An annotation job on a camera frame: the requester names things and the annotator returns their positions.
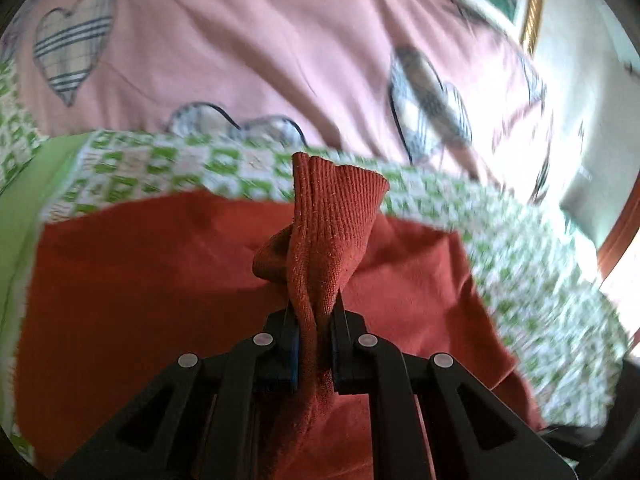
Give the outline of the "rust orange knit sweater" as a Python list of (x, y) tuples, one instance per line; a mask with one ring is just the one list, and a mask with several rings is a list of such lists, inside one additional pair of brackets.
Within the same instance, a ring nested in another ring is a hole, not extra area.
[(293, 307), (303, 385), (266, 479), (367, 479), (367, 400), (320, 360), (332, 304), (417, 356), (452, 354), (528, 426), (544, 422), (480, 300), (457, 233), (384, 216), (375, 172), (298, 153), (292, 204), (207, 191), (117, 205), (43, 229), (17, 349), (18, 428), (53, 474), (183, 353), (216, 356)]

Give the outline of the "green patterned quilt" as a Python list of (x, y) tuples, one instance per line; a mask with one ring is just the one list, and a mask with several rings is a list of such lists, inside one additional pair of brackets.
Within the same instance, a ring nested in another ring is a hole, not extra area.
[[(215, 114), (178, 136), (101, 129), (46, 138), (18, 100), (14, 64), (2, 63), (1, 426), (21, 456), (33, 460), (35, 451), (17, 425), (14, 370), (42, 226), (198, 186), (288, 202), (294, 136), (284, 118), (236, 126)], [(330, 148), (321, 156), (386, 177), (386, 214), (459, 233), (480, 296), (547, 422), (605, 421), (630, 338), (597, 289), (593, 244), (562, 212), (393, 162)]]

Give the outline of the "pink heart duvet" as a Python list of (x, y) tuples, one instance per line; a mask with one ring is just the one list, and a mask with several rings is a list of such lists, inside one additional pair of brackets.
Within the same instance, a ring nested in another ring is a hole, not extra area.
[(47, 136), (266, 127), (547, 193), (547, 89), (476, 0), (26, 0), (1, 41)]

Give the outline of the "wooden bed frame edge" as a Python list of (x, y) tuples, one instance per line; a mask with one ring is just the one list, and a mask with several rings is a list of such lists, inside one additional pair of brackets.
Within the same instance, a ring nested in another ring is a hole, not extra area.
[(598, 250), (603, 292), (614, 304), (631, 348), (639, 345), (639, 188), (636, 186)]

